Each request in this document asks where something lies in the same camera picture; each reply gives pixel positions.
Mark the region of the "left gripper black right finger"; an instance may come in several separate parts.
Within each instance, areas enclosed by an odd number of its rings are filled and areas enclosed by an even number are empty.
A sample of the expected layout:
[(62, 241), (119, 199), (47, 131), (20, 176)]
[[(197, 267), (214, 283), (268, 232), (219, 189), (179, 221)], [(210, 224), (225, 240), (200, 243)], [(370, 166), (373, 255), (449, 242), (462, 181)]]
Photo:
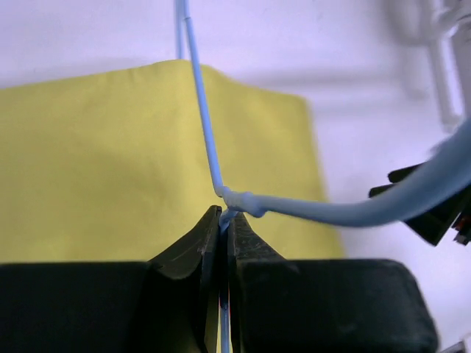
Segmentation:
[(287, 260), (243, 215), (227, 229), (234, 352), (436, 352), (413, 274), (387, 259)]

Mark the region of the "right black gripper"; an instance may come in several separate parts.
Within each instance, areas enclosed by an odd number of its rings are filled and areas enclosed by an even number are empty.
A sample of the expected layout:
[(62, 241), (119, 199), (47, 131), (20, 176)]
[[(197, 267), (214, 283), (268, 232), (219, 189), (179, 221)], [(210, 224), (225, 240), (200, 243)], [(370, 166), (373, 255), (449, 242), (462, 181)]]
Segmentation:
[(457, 231), (454, 241), (470, 243), (470, 186), (415, 218), (403, 221), (432, 246), (437, 246), (449, 229)]

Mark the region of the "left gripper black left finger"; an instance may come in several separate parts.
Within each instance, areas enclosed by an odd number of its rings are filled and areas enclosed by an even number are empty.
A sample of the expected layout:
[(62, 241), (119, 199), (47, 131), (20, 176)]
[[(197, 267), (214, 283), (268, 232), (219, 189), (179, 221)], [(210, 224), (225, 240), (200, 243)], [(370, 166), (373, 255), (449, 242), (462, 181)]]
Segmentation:
[(218, 206), (147, 261), (1, 266), (3, 352), (214, 352)]

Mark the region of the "blue transparent plastic hanger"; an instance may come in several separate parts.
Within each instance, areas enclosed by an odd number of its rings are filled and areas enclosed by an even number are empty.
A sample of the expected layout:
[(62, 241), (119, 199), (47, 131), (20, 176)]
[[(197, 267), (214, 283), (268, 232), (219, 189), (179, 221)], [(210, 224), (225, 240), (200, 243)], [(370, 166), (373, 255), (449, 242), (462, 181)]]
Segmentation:
[(227, 206), (223, 213), (222, 229), (227, 227), (230, 218), (237, 212), (245, 212), (256, 218), (272, 212), (349, 228), (380, 226), (415, 217), (458, 193), (470, 183), (470, 161), (462, 156), (470, 150), (470, 122), (465, 121), (442, 144), (432, 160), (401, 182), (396, 190), (387, 192), (377, 201), (328, 204), (248, 192), (237, 193), (229, 189), (222, 180), (189, 5), (187, 1), (176, 1), (174, 6), (177, 56), (183, 58), (183, 41), (186, 40), (211, 182), (216, 195)]

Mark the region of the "yellow trousers with striped trim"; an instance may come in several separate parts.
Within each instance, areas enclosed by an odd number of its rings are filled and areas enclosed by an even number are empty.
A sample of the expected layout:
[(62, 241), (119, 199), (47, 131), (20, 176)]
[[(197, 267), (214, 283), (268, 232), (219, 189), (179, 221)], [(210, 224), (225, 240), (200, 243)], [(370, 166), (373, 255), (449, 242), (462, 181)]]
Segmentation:
[[(304, 99), (202, 66), (224, 183), (326, 199)], [(191, 64), (1, 91), (1, 261), (148, 260), (212, 205)]]

